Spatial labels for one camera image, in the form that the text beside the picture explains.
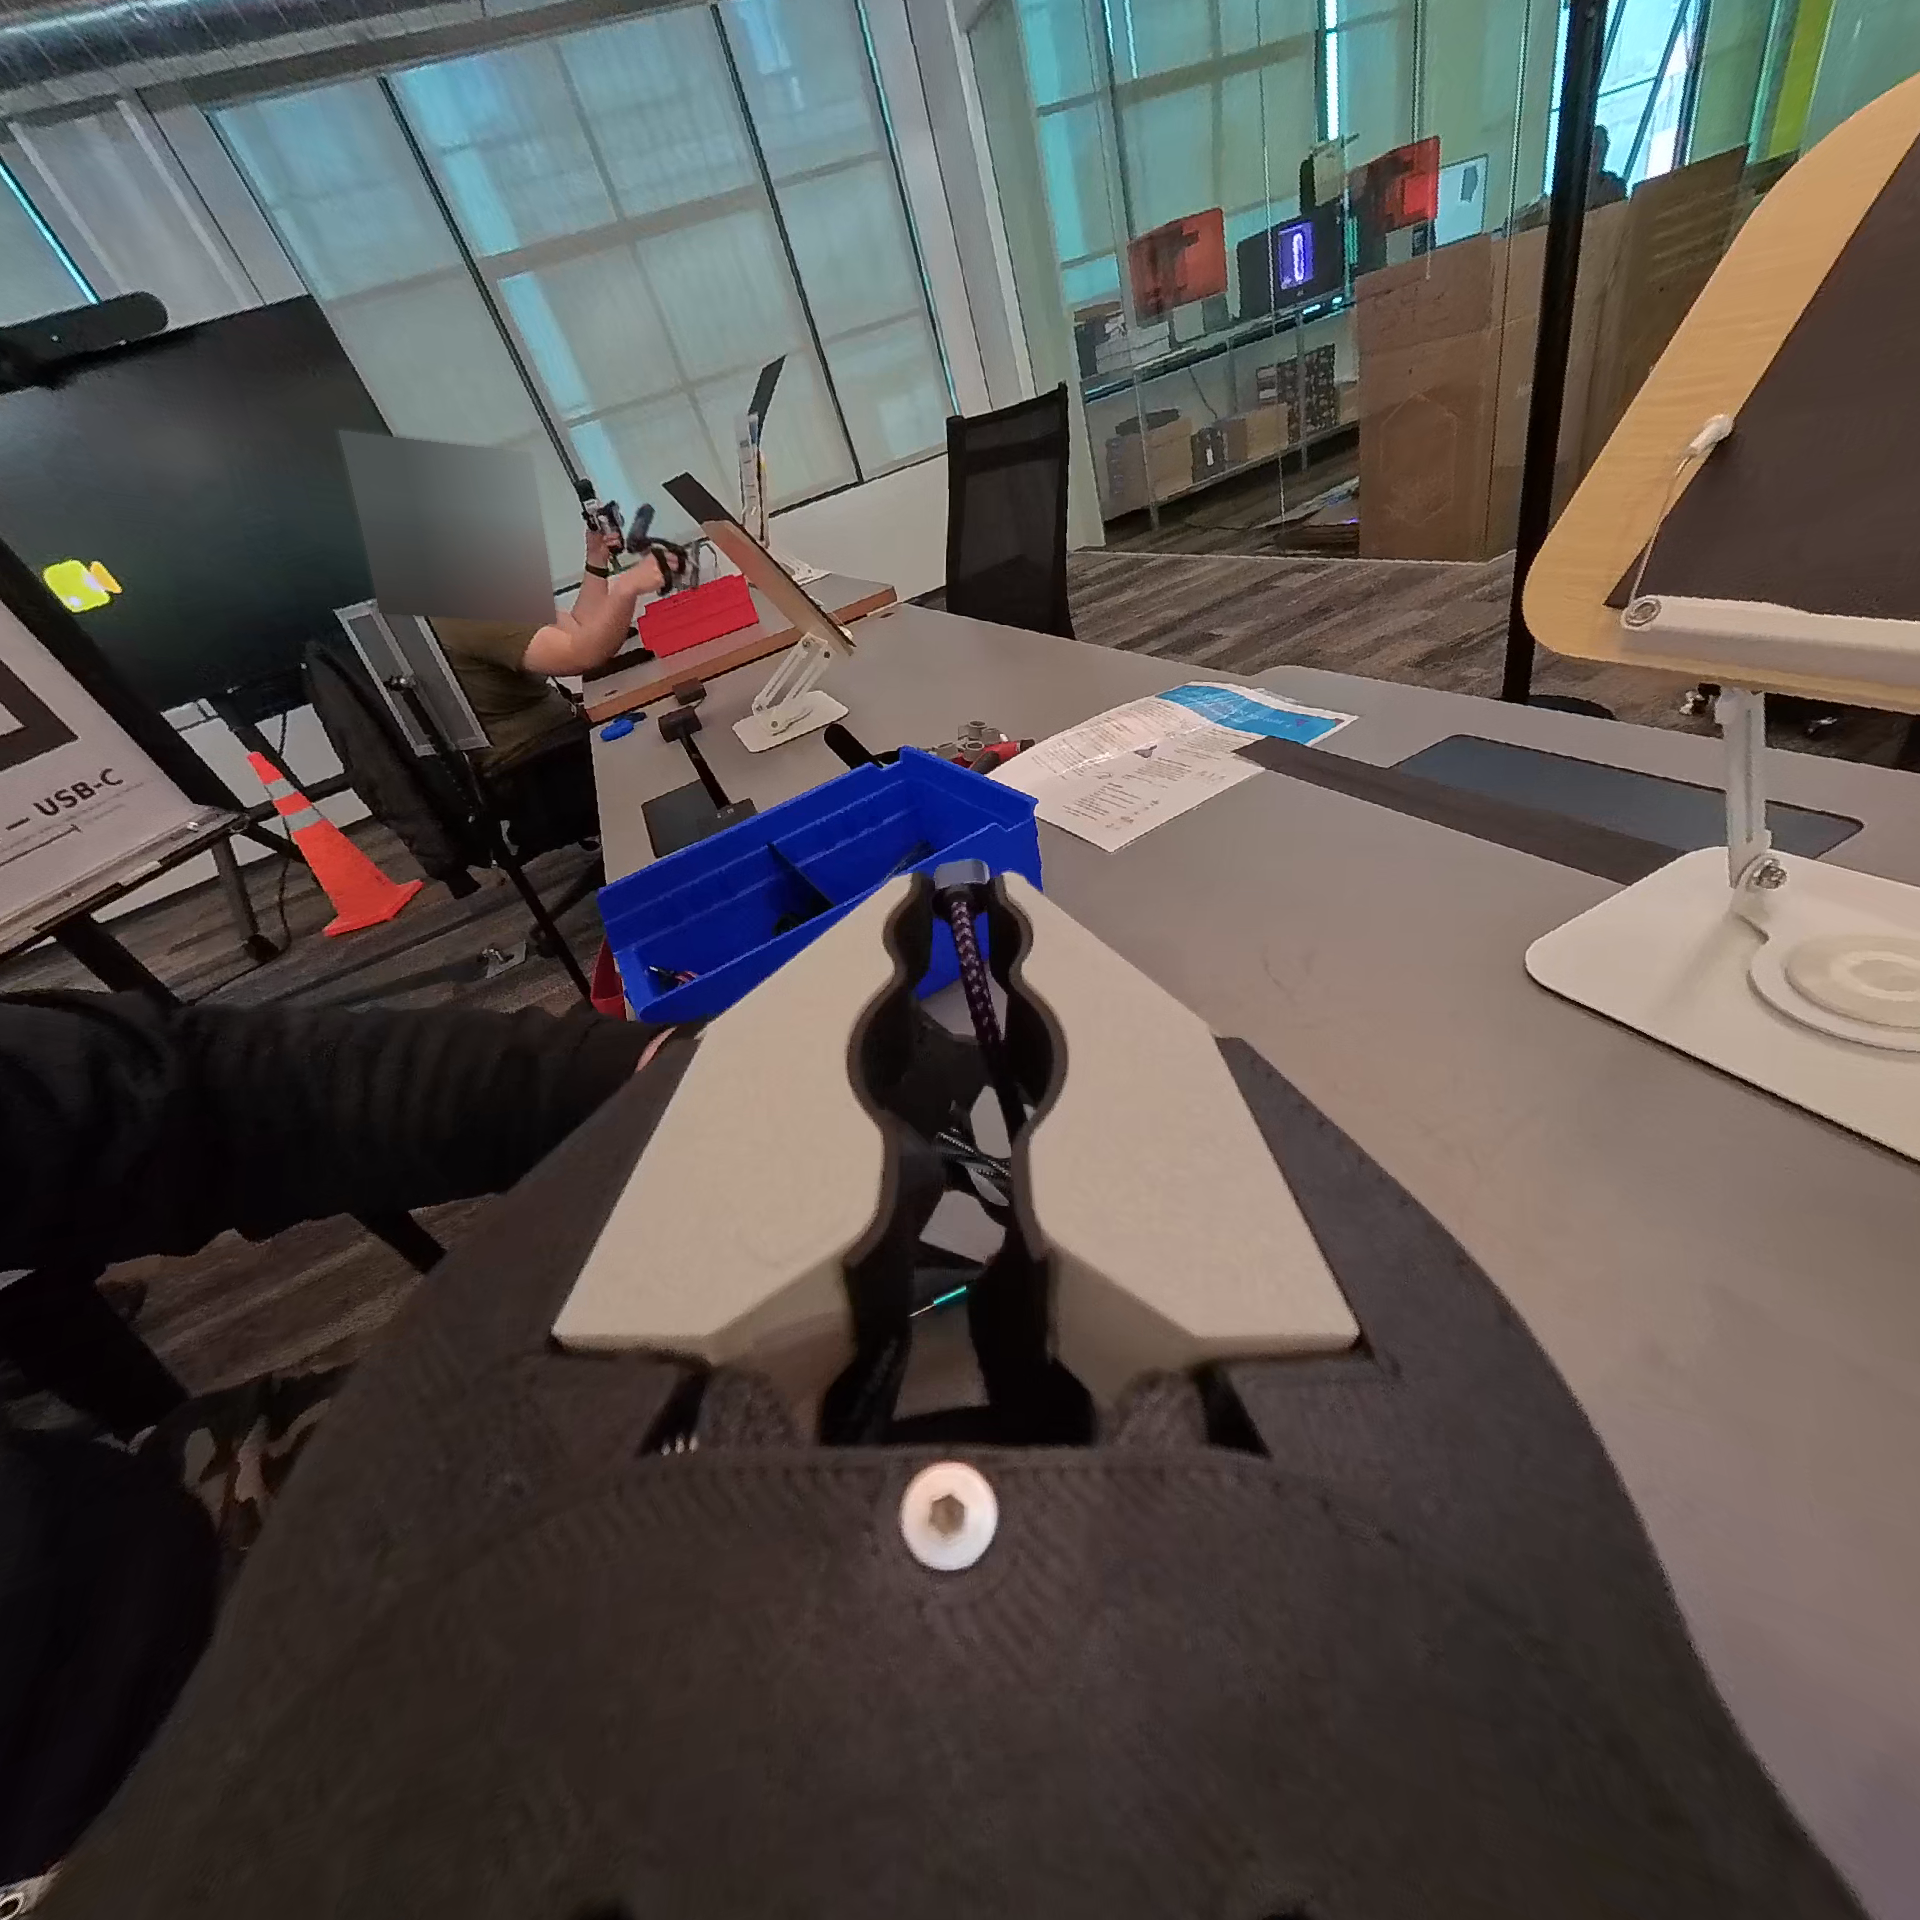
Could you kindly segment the wooden board stand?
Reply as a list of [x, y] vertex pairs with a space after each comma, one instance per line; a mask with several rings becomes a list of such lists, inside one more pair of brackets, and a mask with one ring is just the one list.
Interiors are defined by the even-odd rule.
[[707, 488], [687, 472], [664, 482], [666, 497], [699, 528], [707, 544], [756, 589], [794, 635], [779, 667], [762, 684], [746, 718], [731, 732], [749, 754], [764, 754], [787, 739], [802, 739], [842, 722], [849, 709], [824, 691], [829, 671], [849, 661], [849, 626], [828, 613], [800, 579], [756, 538]]
[[826, 579], [826, 570], [789, 559], [773, 549], [769, 538], [769, 484], [762, 446], [766, 421], [785, 359], [779, 355], [762, 365], [746, 409], [733, 423], [735, 480], [740, 493], [740, 523], [746, 532], [800, 585], [812, 587]]

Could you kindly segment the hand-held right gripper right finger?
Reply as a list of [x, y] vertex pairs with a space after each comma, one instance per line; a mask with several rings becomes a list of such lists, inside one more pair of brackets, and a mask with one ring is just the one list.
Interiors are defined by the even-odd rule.
[[1114, 1405], [1145, 1377], [1352, 1354], [1355, 1312], [1209, 1022], [1023, 876], [991, 894], [1053, 1359]]

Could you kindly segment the white printed paper sheet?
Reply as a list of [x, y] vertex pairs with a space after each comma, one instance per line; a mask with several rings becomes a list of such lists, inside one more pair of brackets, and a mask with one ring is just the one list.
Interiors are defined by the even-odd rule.
[[989, 781], [1032, 798], [1042, 826], [1119, 852], [1253, 778], [1239, 753], [1257, 739], [1147, 696], [1023, 748]]

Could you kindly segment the black mesh chair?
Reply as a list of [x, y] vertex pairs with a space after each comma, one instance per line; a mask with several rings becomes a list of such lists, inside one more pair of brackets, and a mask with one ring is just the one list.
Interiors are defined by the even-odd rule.
[[1071, 638], [1067, 386], [945, 421], [944, 610]]

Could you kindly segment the black chair with jacket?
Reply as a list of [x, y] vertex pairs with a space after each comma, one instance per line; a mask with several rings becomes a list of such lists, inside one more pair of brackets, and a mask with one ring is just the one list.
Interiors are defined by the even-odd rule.
[[608, 880], [587, 726], [576, 702], [564, 698], [554, 729], [506, 753], [419, 614], [389, 614], [366, 600], [334, 619], [341, 635], [310, 640], [300, 675], [349, 789], [426, 879], [454, 896], [475, 892], [473, 871], [504, 875], [534, 918], [536, 948], [557, 958], [589, 998], [587, 972], [524, 872], [534, 857], [587, 852], [587, 871], [560, 910]]

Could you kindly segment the blue and white leaflet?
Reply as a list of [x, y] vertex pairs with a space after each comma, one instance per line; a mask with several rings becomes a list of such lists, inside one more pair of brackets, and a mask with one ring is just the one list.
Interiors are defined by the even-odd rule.
[[1180, 712], [1181, 725], [1214, 747], [1233, 734], [1242, 748], [1253, 743], [1313, 748], [1355, 721], [1350, 712], [1308, 707], [1249, 684], [1187, 682], [1155, 695], [1155, 701]]

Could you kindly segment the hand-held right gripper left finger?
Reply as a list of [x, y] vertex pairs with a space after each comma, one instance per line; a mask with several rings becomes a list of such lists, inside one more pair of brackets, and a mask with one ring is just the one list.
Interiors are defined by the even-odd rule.
[[902, 981], [889, 924], [913, 885], [884, 882], [701, 1031], [555, 1315], [564, 1353], [756, 1372], [818, 1426], [887, 1169], [853, 1041]]

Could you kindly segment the storage shelf with boxes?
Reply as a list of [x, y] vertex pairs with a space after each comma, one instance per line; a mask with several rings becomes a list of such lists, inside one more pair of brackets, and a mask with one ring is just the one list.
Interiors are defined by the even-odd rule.
[[1311, 153], [1289, 197], [1128, 238], [1115, 289], [1067, 308], [1103, 521], [1239, 480], [1289, 505], [1334, 458], [1360, 461], [1355, 284], [1489, 236], [1493, 163], [1436, 137], [1343, 156]]

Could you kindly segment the large black screen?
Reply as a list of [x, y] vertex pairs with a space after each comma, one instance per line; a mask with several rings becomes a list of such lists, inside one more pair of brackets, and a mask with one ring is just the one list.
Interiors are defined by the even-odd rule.
[[341, 435], [389, 433], [313, 298], [236, 311], [3, 396], [3, 543], [152, 709], [266, 722], [372, 598]]

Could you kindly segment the framed marker sign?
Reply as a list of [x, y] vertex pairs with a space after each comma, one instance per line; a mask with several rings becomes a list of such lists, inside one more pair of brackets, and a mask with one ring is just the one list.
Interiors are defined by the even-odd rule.
[[229, 784], [2, 550], [3, 954], [246, 828]]

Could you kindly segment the blue bin with marker label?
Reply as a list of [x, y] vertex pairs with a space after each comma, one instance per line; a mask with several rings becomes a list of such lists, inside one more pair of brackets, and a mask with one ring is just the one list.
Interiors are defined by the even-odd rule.
[[904, 748], [611, 880], [598, 896], [631, 1016], [712, 1021], [884, 885], [954, 860], [1043, 882], [1032, 796]]

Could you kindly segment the black pillar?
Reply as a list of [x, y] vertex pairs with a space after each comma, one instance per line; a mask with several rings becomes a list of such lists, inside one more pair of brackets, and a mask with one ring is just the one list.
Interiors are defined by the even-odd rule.
[[1568, 4], [1568, 42], [1556, 88], [1538, 331], [1499, 665], [1499, 701], [1521, 709], [1532, 698], [1533, 671], [1523, 591], [1552, 523], [1608, 12], [1606, 2]]

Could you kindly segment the black handled tool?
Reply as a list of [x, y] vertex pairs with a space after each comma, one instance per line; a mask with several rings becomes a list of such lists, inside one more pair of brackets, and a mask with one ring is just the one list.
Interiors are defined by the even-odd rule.
[[749, 798], [731, 801], [707, 764], [707, 756], [701, 747], [705, 698], [707, 684], [704, 681], [687, 681], [677, 684], [671, 691], [670, 701], [660, 702], [655, 711], [655, 732], [661, 743], [681, 750], [687, 766], [691, 768], [693, 781], [705, 794], [717, 823], [721, 826], [731, 826], [752, 819], [756, 815], [756, 804]]

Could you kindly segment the red plastic tray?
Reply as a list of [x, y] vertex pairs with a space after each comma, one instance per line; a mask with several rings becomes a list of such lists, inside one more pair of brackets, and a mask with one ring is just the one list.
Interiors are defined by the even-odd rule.
[[756, 628], [758, 608], [748, 579], [729, 574], [697, 587], [675, 589], [644, 603], [635, 613], [635, 642], [657, 661], [684, 655]]

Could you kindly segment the large cardboard box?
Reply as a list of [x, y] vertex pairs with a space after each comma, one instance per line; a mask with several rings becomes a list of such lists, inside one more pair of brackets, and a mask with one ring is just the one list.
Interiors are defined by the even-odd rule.
[[1355, 280], [1357, 555], [1493, 561], [1517, 540], [1545, 228]]
[[1743, 147], [1585, 215], [1552, 509], [1569, 501], [1712, 279], [1736, 228]]

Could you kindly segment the white base acrylic leg stand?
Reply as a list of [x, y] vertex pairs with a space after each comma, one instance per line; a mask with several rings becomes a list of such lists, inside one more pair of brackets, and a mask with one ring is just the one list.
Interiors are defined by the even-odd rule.
[[1533, 640], [1718, 689], [1721, 846], [1544, 935], [1530, 979], [1917, 1157], [1916, 885], [1792, 854], [1764, 701], [1917, 696], [1917, 81], [1803, 155], [1739, 228], [1552, 526]]

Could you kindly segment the orange traffic cone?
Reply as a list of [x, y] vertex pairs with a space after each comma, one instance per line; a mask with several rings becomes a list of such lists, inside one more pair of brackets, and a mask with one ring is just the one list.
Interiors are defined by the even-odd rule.
[[264, 786], [293, 848], [331, 906], [327, 941], [391, 924], [421, 894], [421, 879], [395, 880], [362, 852], [276, 763], [247, 750], [251, 774]]

